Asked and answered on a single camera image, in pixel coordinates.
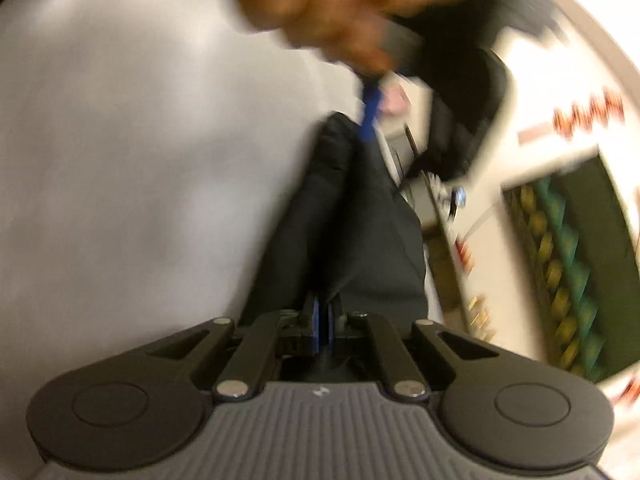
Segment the black garment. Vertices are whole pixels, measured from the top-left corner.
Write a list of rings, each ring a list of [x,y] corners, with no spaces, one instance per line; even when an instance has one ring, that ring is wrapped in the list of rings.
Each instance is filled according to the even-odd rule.
[[[342,113],[320,122],[296,189],[267,240],[240,322],[336,301],[385,316],[400,336],[428,315],[420,220],[378,142]]]

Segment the golden ornaments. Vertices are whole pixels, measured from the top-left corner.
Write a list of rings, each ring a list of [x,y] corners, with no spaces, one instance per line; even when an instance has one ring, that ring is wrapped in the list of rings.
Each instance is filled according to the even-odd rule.
[[[491,342],[496,331],[491,327],[491,318],[486,304],[486,297],[478,295],[471,298],[465,308],[469,333],[476,339]]]

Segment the red fruit plate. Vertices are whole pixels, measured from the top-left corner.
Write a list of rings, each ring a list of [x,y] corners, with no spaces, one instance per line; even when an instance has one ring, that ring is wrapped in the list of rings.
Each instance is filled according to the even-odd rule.
[[[458,259],[460,261],[463,273],[469,275],[474,269],[475,262],[472,257],[470,248],[468,243],[462,238],[457,237],[454,241],[454,247],[456,248],[456,252],[458,255]]]

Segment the long tv cabinet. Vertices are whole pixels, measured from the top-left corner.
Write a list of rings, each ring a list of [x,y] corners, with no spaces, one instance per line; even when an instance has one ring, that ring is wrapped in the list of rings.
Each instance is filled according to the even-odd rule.
[[[409,166],[419,155],[418,144],[407,124],[387,139],[387,146],[402,183],[402,194],[421,222],[430,315],[439,323],[471,335],[465,308],[479,294],[468,291],[471,273],[463,273],[454,247],[460,236],[454,232],[454,221],[447,220],[445,208],[445,195],[452,186],[459,185],[442,183],[439,177],[424,171],[411,180],[407,178]]]

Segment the red chinese knot ornament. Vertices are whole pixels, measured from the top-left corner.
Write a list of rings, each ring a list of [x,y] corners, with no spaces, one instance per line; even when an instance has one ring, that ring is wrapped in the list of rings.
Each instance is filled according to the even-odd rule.
[[[576,131],[590,133],[594,126],[605,128],[611,122],[623,124],[625,120],[625,104],[620,92],[603,88],[600,94],[592,94],[585,106],[573,103],[567,112],[556,108],[550,122],[522,130],[518,144],[533,143],[552,134],[572,140]]]

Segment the wall painting dark frame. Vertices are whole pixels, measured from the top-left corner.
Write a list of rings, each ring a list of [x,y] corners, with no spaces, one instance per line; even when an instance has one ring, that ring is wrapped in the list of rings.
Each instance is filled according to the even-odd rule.
[[[602,382],[639,359],[639,268],[601,156],[501,192],[550,363]]]

